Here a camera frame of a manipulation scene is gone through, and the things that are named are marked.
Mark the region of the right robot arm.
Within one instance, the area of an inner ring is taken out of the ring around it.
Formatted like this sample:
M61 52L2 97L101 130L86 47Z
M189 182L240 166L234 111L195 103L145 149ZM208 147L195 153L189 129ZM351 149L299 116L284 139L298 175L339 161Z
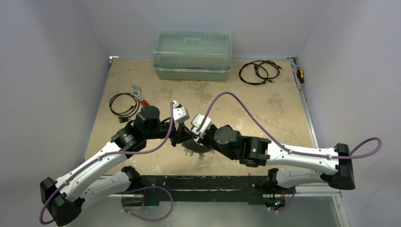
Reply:
M331 188L354 190L355 179L348 145L338 143L333 148L305 148L278 145L267 138L243 136L229 125L214 124L191 131L195 140L231 160L247 167L292 166L293 170L270 170L265 180L270 192L299 184L326 183Z

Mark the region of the clear lidded green box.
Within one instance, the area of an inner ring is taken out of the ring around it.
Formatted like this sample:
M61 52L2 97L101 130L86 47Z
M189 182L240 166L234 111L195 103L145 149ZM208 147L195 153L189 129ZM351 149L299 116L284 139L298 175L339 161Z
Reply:
M163 31L153 47L160 79L226 81L232 69L231 35Z

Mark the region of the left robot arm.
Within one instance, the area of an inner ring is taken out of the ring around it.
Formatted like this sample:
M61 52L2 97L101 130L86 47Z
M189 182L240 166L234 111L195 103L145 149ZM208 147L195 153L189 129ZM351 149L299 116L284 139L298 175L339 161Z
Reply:
M167 120L160 119L157 107L147 105L112 136L95 155L65 175L52 179L45 178L40 183L43 207L39 222L46 225L45 212L51 222L62 227L78 217L83 209L109 195L158 190L157 185L147 183L134 167L124 167L118 173L102 178L102 175L116 165L134 155L148 154L148 140L160 139L161 145L171 142L172 146L199 138L199 128L189 129L185 121L189 114L185 107L171 102Z

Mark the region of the red handled adjustable wrench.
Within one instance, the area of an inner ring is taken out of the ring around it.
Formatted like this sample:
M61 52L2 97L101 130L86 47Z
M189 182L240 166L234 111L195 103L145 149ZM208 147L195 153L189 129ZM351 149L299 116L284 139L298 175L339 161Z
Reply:
M132 88L133 88L133 92L131 93L131 95L138 99L138 101L140 102L142 107L150 106L150 104L146 101L146 99L144 99L143 96L141 95L140 86L133 85Z

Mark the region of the yellow black screwdriver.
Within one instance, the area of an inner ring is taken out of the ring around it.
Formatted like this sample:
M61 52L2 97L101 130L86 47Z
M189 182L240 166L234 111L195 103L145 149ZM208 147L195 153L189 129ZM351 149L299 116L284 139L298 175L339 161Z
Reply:
M301 86L305 85L305 77L302 69L298 69L296 72L297 78Z

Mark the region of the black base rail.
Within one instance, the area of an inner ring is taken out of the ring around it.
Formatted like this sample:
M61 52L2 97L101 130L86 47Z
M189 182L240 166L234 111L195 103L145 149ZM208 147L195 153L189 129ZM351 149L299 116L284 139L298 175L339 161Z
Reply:
M145 206L157 206L162 201L274 205L294 190L274 186L266 176L144 175L122 193L142 195Z

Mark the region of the aluminium frame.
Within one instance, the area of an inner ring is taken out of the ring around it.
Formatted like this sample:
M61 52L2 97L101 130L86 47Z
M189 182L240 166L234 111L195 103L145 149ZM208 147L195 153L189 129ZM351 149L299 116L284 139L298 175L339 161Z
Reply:
M286 205L162 201L145 206L137 194L111 195L71 222L72 227L346 227L341 195L322 184L297 186Z

